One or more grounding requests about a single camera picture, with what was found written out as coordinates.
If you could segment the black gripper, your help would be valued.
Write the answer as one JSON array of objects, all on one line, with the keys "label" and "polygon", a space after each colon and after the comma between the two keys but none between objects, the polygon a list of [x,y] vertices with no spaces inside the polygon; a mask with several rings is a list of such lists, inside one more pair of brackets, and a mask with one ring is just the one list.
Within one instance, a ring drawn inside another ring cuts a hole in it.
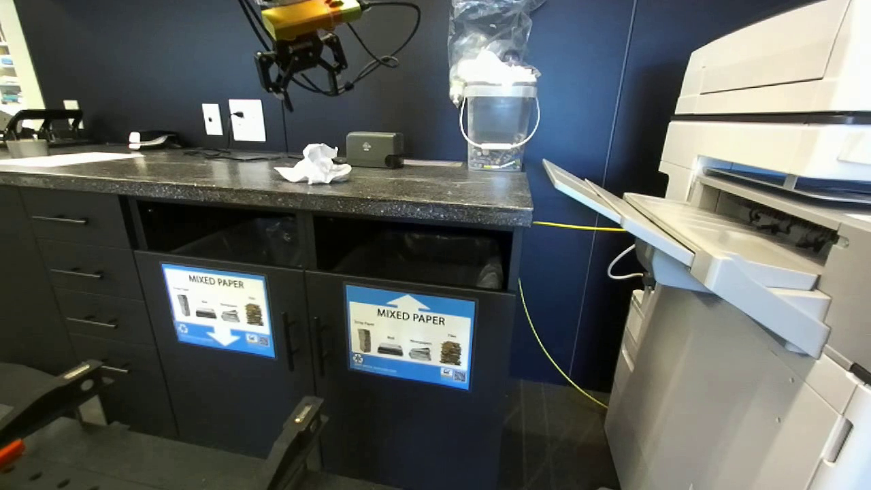
[{"label": "black gripper", "polygon": [[337,95],[339,73],[347,69],[337,37],[313,34],[294,41],[274,41],[267,51],[255,54],[258,81],[273,95],[289,95],[289,86],[313,69],[326,73],[326,86],[318,88],[307,81],[307,91],[318,95]]}]

